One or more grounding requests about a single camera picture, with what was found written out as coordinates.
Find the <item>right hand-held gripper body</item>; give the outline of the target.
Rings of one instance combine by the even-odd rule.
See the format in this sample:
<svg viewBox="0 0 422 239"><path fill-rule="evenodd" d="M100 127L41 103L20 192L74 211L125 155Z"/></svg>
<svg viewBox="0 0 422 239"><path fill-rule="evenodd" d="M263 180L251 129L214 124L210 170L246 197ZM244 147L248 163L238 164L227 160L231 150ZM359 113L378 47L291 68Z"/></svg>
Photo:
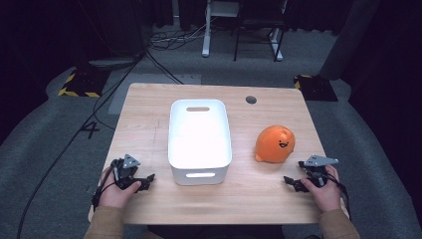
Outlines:
<svg viewBox="0 0 422 239"><path fill-rule="evenodd" d="M311 155L306 161L300 161L299 167L306 173L309 180L316 187L326 185L328 173L325 169L327 165L337 164L336 158L330 158L320 155Z"/></svg>

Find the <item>white plastic bin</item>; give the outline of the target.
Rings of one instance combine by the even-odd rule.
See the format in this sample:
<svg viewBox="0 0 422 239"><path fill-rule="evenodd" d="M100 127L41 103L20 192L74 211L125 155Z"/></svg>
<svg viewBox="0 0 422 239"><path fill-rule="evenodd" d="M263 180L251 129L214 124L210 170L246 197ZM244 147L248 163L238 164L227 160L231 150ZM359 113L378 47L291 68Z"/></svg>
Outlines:
<svg viewBox="0 0 422 239"><path fill-rule="evenodd" d="M232 160L225 105L219 100L178 100L171 106L168 161L179 185L219 184Z"/></svg>

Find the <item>grey curtain column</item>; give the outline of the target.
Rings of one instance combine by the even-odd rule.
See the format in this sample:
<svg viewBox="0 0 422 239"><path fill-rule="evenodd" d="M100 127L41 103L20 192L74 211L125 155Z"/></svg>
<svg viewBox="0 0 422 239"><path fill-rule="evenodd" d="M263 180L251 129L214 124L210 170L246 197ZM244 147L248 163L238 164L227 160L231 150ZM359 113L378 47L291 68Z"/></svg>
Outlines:
<svg viewBox="0 0 422 239"><path fill-rule="evenodd" d="M329 51L319 73L324 80L335 81L341 77L357 49L380 0L354 0L346 21Z"/></svg>

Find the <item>black yellow striped base plate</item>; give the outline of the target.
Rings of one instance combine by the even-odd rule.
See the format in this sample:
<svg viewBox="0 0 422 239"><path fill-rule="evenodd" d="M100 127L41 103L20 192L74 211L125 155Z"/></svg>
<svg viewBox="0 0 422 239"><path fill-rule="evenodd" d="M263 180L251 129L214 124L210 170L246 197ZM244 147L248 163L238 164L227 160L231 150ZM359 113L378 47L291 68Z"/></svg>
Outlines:
<svg viewBox="0 0 422 239"><path fill-rule="evenodd" d="M294 77L294 85L306 101L337 102L330 82L320 76L297 75Z"/></svg>
<svg viewBox="0 0 422 239"><path fill-rule="evenodd" d="M110 75L110 71L73 70L59 90L59 96L99 98Z"/></svg>

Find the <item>person's right hand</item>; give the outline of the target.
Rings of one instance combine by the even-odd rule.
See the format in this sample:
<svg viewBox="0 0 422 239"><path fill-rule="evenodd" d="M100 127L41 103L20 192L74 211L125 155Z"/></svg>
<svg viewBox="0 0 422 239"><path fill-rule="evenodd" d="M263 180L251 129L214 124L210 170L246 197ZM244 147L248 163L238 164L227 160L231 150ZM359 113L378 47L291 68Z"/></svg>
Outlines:
<svg viewBox="0 0 422 239"><path fill-rule="evenodd" d="M306 178L303 178L301 183L311 193L316 206L321 212L329 212L341 208L341 190L335 182L329 180L327 184L321 188L316 187Z"/></svg>

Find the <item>person's left hand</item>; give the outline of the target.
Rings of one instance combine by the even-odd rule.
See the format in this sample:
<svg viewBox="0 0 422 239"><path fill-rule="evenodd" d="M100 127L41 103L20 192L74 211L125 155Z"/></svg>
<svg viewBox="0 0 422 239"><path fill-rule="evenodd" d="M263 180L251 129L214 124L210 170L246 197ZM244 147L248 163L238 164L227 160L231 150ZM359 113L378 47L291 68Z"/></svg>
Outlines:
<svg viewBox="0 0 422 239"><path fill-rule="evenodd" d="M101 179L105 180L105 187L99 201L99 206L124 208L130 197L137 192L141 183L136 181L127 189L121 190L114 184L113 173L107 174L108 171L109 168L107 167L102 172Z"/></svg>

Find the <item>orange plush toy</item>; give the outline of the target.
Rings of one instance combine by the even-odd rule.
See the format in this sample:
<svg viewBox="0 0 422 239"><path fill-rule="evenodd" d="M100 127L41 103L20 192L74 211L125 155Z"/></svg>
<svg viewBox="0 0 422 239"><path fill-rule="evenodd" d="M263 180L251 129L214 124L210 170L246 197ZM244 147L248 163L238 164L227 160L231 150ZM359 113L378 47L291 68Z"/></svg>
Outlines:
<svg viewBox="0 0 422 239"><path fill-rule="evenodd" d="M258 136L255 158L259 162L283 163L293 153L296 137L283 125L266 127Z"/></svg>

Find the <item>grey flat stand base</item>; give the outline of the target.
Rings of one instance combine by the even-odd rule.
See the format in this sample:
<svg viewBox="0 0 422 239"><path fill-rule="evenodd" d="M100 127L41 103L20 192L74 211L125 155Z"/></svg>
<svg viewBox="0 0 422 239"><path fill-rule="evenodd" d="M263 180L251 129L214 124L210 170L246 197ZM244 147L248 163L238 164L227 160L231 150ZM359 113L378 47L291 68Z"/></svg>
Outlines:
<svg viewBox="0 0 422 239"><path fill-rule="evenodd" d="M133 58L111 58L111 59L101 59L101 60L92 60L90 64L96 68L102 70L118 70L129 67L135 62Z"/></svg>

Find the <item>black metal chair frame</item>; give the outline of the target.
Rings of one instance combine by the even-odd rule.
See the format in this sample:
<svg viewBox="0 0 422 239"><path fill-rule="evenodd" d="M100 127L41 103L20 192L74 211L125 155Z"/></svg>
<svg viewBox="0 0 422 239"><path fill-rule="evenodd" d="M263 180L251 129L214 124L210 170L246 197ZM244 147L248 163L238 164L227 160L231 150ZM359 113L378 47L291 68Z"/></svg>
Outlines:
<svg viewBox="0 0 422 239"><path fill-rule="evenodd" d="M233 60L237 61L240 36L243 30L279 28L286 33L288 24L285 17L288 0L239 0L236 22L236 44ZM265 44L270 44L269 34Z"/></svg>

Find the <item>white desk leg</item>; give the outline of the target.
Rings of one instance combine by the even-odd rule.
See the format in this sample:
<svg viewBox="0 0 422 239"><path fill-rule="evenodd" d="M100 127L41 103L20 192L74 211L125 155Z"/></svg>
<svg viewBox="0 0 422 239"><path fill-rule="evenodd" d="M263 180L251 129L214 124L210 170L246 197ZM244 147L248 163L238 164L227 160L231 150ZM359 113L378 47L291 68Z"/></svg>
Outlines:
<svg viewBox="0 0 422 239"><path fill-rule="evenodd" d="M280 62L284 58L281 51L284 35L284 31L279 28L273 29L269 34L269 40L273 50L275 62Z"/></svg>
<svg viewBox="0 0 422 239"><path fill-rule="evenodd" d="M207 58L210 56L210 43L211 43L211 8L212 0L207 0L206 13L205 13L205 33L202 46L202 56Z"/></svg>

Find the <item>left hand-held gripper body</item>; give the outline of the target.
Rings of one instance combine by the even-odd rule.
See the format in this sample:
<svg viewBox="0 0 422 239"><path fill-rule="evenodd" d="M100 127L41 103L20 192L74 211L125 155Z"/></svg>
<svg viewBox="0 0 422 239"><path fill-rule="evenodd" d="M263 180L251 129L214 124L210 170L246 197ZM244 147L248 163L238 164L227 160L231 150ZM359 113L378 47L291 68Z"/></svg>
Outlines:
<svg viewBox="0 0 422 239"><path fill-rule="evenodd" d="M134 157L126 154L124 158L114 159L110 164L115 184L121 189L125 190L130 187L136 178L134 177L140 162Z"/></svg>

